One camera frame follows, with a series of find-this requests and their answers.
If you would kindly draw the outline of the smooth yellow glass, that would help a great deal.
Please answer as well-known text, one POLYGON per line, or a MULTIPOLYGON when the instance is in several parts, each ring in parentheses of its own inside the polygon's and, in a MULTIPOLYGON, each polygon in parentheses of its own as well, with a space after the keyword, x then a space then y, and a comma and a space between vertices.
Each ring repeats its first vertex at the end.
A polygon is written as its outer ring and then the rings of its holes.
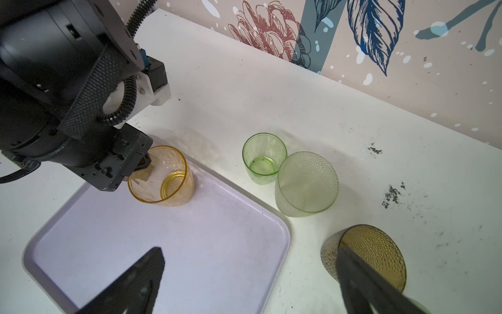
POLYGON ((132 196, 150 205, 179 207, 190 201, 196 184, 184 154, 160 145, 149 150, 150 165, 128 178, 132 196))

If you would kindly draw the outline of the amber textured glass right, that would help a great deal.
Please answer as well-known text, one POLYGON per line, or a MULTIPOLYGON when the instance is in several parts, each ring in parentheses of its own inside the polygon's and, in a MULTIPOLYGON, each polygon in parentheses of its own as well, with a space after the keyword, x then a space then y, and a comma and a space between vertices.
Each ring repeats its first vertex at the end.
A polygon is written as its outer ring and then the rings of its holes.
POLYGON ((339 279, 336 262, 340 249, 347 247, 401 293, 407 282, 405 259, 385 232, 371 225, 355 225, 331 235, 323 243, 320 258, 324 268, 339 279))

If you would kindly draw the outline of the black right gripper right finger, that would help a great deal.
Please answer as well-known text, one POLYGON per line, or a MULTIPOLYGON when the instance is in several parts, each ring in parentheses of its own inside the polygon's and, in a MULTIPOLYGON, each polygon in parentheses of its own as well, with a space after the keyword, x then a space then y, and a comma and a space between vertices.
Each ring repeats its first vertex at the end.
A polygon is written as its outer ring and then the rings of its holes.
POLYGON ((336 270, 348 313, 423 313, 348 247, 338 251, 336 270))

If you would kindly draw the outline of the tall pale green textured glass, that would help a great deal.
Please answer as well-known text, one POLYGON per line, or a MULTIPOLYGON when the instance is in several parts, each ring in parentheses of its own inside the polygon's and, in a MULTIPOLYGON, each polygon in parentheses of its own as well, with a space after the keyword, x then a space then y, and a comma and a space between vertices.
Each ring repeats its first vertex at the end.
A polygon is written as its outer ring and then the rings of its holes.
POLYGON ((339 195, 332 164, 319 154, 300 151, 285 159, 278 171, 275 201, 288 217, 308 217, 329 209, 339 195))

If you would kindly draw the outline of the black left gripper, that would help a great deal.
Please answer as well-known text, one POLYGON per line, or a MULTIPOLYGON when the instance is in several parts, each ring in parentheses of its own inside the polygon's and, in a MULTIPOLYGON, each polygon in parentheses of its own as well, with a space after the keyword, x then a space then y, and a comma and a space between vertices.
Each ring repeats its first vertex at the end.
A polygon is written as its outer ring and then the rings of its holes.
POLYGON ((87 166, 66 168, 100 191, 114 192, 135 171, 146 169, 153 139, 131 125, 111 128, 112 137, 101 158, 87 166))

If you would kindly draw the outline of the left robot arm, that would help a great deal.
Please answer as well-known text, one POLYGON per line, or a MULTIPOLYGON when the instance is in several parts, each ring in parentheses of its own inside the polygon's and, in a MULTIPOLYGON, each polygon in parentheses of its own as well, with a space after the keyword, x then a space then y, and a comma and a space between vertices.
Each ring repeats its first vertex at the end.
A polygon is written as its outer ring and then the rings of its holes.
POLYGON ((18 169, 61 164, 101 191, 150 166, 152 139, 125 125, 145 58, 135 35, 155 6, 124 22, 108 1, 1 2, 1 154, 18 169))

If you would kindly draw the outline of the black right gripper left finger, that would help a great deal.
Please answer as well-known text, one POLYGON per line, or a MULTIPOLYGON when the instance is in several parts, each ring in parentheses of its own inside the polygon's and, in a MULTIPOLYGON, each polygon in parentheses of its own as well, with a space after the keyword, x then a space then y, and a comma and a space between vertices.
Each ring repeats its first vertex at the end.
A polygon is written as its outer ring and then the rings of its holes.
POLYGON ((151 248, 79 313, 152 313, 165 268, 162 249, 151 248))

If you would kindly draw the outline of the smooth green glass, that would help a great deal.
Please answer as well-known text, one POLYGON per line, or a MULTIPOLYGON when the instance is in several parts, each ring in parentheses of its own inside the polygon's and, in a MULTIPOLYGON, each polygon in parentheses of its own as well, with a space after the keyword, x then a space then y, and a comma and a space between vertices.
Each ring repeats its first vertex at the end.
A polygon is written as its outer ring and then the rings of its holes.
POLYGON ((252 181, 259 185, 272 183, 288 157, 285 143, 272 133, 249 137, 242 150, 243 162, 252 181))

